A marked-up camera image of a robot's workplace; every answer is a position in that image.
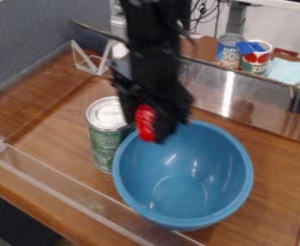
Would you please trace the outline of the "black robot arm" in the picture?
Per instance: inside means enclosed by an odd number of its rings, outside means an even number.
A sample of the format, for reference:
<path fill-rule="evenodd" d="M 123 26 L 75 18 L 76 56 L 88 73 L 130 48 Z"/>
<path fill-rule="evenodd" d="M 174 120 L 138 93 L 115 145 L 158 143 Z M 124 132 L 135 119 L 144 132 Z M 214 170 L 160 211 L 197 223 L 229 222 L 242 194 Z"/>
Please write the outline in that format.
<path fill-rule="evenodd" d="M 119 0 L 130 59 L 111 63 L 126 121 L 143 140 L 163 143 L 186 124 L 193 95 L 180 82 L 180 37 L 189 0 Z"/>

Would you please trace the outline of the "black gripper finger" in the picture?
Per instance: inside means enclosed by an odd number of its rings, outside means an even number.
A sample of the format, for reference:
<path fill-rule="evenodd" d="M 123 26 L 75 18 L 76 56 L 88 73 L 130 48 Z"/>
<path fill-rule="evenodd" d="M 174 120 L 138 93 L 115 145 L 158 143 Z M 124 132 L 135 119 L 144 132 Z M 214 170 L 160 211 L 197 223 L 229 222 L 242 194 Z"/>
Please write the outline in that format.
<path fill-rule="evenodd" d="M 136 109 L 139 105 L 142 104 L 142 100 L 138 96 L 127 92 L 123 92 L 123 91 L 118 92 L 118 97 L 120 101 L 120 106 L 122 106 L 126 122 L 128 124 L 134 124 Z"/>
<path fill-rule="evenodd" d="M 152 123 L 152 126 L 156 143 L 163 143 L 176 132 L 179 125 L 186 125 L 189 123 L 191 105 L 191 99 L 178 101 L 160 100 L 154 103 L 155 122 Z"/>

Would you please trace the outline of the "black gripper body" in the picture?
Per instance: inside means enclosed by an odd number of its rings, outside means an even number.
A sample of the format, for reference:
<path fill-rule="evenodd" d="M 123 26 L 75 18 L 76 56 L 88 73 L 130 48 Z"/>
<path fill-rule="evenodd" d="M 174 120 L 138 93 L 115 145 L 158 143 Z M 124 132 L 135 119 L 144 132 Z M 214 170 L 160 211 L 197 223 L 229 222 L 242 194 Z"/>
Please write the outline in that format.
<path fill-rule="evenodd" d="M 146 103 L 156 111 L 189 111 L 193 95 L 182 81 L 182 43 L 126 42 L 130 57 L 110 61 L 122 107 L 134 111 Z"/>

